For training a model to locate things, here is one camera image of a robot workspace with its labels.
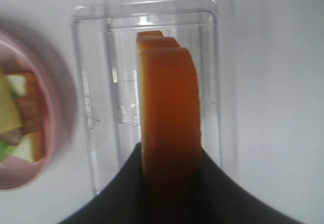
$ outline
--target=black fabric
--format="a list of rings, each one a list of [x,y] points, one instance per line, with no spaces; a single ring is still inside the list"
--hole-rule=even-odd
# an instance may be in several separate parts
[[[141,145],[138,143],[110,184],[62,224],[144,223],[144,199]],[[196,177],[194,199],[194,223],[299,223],[239,187],[205,151],[202,151]]]

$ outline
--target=clear plastic container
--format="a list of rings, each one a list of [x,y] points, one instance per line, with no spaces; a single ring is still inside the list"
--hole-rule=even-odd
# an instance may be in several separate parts
[[[161,30],[187,48],[198,74],[201,143],[221,165],[215,0],[149,0],[77,6],[72,30],[84,89],[95,193],[141,140],[137,32]]]

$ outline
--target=white surface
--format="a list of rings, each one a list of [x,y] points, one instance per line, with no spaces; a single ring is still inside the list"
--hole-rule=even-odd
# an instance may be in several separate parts
[[[0,0],[0,17],[36,29],[75,78],[72,8],[102,1],[126,0]],[[274,208],[322,223],[324,0],[218,3],[225,170]],[[233,127],[235,135],[226,130]],[[73,138],[35,183],[0,192],[0,223],[56,223],[90,200],[84,137],[78,117]]]

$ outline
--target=transparent plastic box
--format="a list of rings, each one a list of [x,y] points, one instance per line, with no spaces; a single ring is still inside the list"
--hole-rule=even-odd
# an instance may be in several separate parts
[[[74,9],[72,31],[84,91],[94,192],[99,193],[141,140],[137,32],[161,30],[193,58],[201,144],[221,165],[215,0],[148,0]]]

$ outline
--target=pink bowl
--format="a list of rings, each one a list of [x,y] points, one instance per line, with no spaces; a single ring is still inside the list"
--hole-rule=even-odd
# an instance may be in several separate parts
[[[31,71],[43,95],[46,156],[29,163],[14,156],[0,162],[0,191],[11,191],[31,183],[47,166],[59,140],[61,106],[58,92],[42,61],[22,42],[0,30],[0,66],[5,73]]]

